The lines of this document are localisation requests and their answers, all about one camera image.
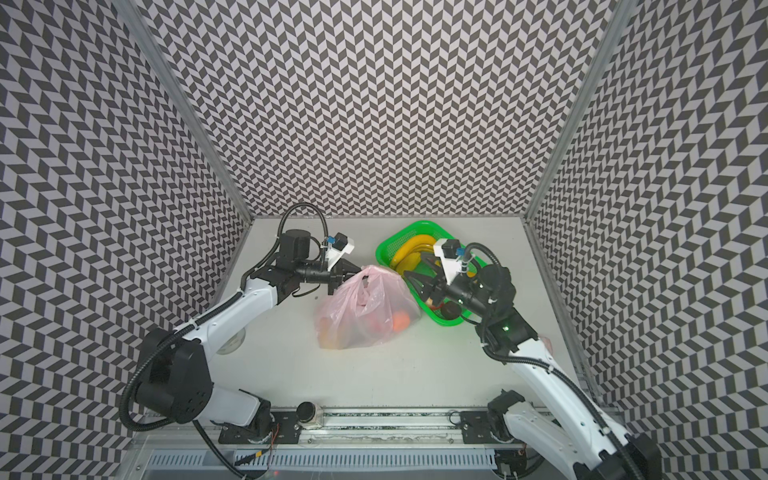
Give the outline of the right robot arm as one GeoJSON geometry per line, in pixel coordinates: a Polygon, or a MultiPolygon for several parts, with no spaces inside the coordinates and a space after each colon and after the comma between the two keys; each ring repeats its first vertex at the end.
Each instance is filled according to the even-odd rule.
{"type": "Polygon", "coordinates": [[[478,316],[483,352],[513,371],[552,414],[546,419],[521,394],[489,402],[490,430],[500,441],[532,447],[568,479],[659,479],[661,453],[646,434],[632,434],[614,420],[558,365],[534,328],[514,305],[516,289],[496,259],[482,266],[466,255],[425,253],[431,269],[405,279],[424,302],[451,301],[478,316]]]}

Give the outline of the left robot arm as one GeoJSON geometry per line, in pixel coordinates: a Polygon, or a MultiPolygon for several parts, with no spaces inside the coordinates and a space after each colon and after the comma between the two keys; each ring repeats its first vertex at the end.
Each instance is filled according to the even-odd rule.
{"type": "Polygon", "coordinates": [[[233,296],[174,330],[151,331],[120,400],[122,424],[145,432],[207,420],[241,428],[256,441],[265,438],[274,423],[270,402],[217,385],[209,365],[227,342],[302,285],[325,285],[334,292],[359,272],[345,258],[354,250],[349,237],[338,233],[324,239],[312,259],[309,248],[315,241],[306,230],[280,234],[266,260],[243,275],[233,296]]]}

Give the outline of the pink object near wall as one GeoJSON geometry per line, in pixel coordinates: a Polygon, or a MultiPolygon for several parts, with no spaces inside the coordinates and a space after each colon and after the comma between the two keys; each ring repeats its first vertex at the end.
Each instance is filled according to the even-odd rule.
{"type": "Polygon", "coordinates": [[[546,349],[549,355],[551,356],[554,355],[554,348],[549,338],[547,338],[546,336],[540,336],[538,338],[538,341],[544,346],[544,348],[546,349]]]}

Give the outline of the large orange fake orange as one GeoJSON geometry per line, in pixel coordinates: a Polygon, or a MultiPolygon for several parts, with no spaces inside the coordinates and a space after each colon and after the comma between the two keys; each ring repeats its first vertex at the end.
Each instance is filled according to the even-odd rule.
{"type": "Polygon", "coordinates": [[[402,332],[411,325],[411,317],[407,312],[399,311],[392,316],[393,331],[402,332]]]}

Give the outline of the clear tape roll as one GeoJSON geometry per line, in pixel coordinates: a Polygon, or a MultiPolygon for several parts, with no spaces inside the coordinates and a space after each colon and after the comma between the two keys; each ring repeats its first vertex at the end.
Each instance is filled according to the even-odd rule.
{"type": "Polygon", "coordinates": [[[241,345],[244,343],[246,337],[246,330],[241,329],[238,331],[235,335],[233,335],[229,340],[227,340],[221,348],[218,349],[217,354],[218,355],[229,355],[237,351],[241,345]]]}

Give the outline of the pink plastic bag peach print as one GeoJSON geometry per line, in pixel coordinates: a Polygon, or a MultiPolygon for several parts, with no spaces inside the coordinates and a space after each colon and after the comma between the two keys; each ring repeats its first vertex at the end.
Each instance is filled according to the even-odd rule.
{"type": "Polygon", "coordinates": [[[409,328],[393,331],[392,316],[399,311],[410,315],[409,327],[423,313],[399,274],[367,266],[320,304],[314,319],[319,347],[344,350],[385,343],[409,328]]]}

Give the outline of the aluminium front rail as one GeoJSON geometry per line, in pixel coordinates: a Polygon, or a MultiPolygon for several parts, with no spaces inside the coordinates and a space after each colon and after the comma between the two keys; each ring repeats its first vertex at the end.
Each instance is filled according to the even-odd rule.
{"type": "MultiPolygon", "coordinates": [[[[297,444],[281,444],[290,447],[364,447],[393,446],[405,448],[459,448],[473,445],[501,448],[519,448],[524,444],[548,442],[560,452],[585,455],[590,451],[607,452],[613,442],[605,434],[607,429],[587,415],[575,422],[576,429],[569,433],[563,421],[558,422],[549,411],[526,403],[509,408],[504,415],[506,426],[517,442],[510,444],[465,444],[458,427],[461,408],[321,408],[319,418],[302,424],[297,444]]],[[[222,445],[218,443],[222,421],[201,425],[215,445],[226,447],[256,447],[265,445],[222,445]]]]}

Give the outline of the yellow fake banana bunch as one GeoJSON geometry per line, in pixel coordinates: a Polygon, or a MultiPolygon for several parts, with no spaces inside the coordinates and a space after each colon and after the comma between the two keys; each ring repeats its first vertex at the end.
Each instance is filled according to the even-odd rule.
{"type": "Polygon", "coordinates": [[[414,270],[421,262],[422,253],[432,253],[436,239],[430,235],[421,234],[408,239],[390,260],[390,267],[402,275],[414,270]]]}

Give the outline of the black knob on rail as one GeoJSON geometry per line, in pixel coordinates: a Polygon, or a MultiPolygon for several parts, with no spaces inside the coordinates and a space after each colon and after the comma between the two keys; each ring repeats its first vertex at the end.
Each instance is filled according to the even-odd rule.
{"type": "Polygon", "coordinates": [[[318,406],[311,401],[304,401],[297,406],[295,412],[300,423],[312,423],[316,420],[318,406]]]}

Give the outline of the green plastic basket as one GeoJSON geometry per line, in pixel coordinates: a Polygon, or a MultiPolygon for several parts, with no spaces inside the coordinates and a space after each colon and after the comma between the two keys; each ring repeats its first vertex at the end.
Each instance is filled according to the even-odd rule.
{"type": "MultiPolygon", "coordinates": [[[[416,221],[407,227],[401,229],[400,231],[396,232],[394,235],[392,235],[390,238],[384,240],[379,246],[376,248],[375,257],[379,265],[388,267],[391,270],[393,270],[390,267],[390,260],[394,256],[395,252],[410,238],[416,236],[426,234],[434,237],[437,240],[442,238],[455,238],[453,235],[448,233],[442,226],[438,225],[437,223],[433,221],[428,220],[420,220],[416,221]]],[[[468,265],[468,272],[467,275],[469,277],[474,277],[476,273],[480,271],[480,269],[487,265],[487,262],[484,260],[479,260],[476,258],[476,255],[482,251],[482,249],[478,246],[472,246],[472,245],[465,245],[461,241],[461,246],[465,249],[464,253],[464,260],[469,261],[468,265]]],[[[428,267],[423,265],[421,262],[419,265],[412,271],[423,273],[423,274],[430,274],[430,270],[428,267]]],[[[400,275],[405,283],[406,280],[404,278],[404,274],[400,275]]],[[[428,308],[415,294],[414,289],[410,287],[407,283],[410,292],[415,298],[415,301],[421,307],[423,312],[429,317],[432,321],[434,321],[436,324],[440,326],[450,327],[450,326],[457,326],[461,323],[467,323],[467,324],[474,324],[475,322],[471,319],[473,314],[469,312],[468,310],[465,310],[462,305],[459,305],[462,307],[462,316],[459,319],[453,320],[453,321],[446,321],[442,318],[440,315],[440,307],[444,302],[454,302],[450,301],[448,299],[441,300],[441,305],[438,308],[428,308]]]]}

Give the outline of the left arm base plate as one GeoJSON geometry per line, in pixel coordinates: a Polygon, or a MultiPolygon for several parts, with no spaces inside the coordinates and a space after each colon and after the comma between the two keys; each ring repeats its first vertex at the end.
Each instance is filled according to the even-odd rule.
{"type": "Polygon", "coordinates": [[[271,403],[259,397],[254,419],[246,426],[221,425],[218,443],[222,445],[297,444],[302,427],[294,411],[272,411],[271,403]]]}

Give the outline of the dark fake plum right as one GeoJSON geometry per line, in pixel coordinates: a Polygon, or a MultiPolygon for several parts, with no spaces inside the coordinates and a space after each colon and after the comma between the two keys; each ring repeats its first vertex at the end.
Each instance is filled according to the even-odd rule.
{"type": "Polygon", "coordinates": [[[462,311],[462,307],[456,302],[444,302],[440,307],[440,315],[446,321],[459,319],[462,311]]]}

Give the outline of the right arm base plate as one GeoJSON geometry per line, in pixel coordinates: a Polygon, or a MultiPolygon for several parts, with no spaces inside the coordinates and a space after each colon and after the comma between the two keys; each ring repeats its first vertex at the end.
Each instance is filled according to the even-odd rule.
{"type": "Polygon", "coordinates": [[[458,427],[465,444],[510,444],[517,442],[506,426],[504,415],[525,397],[502,390],[484,409],[459,412],[458,427]]]}

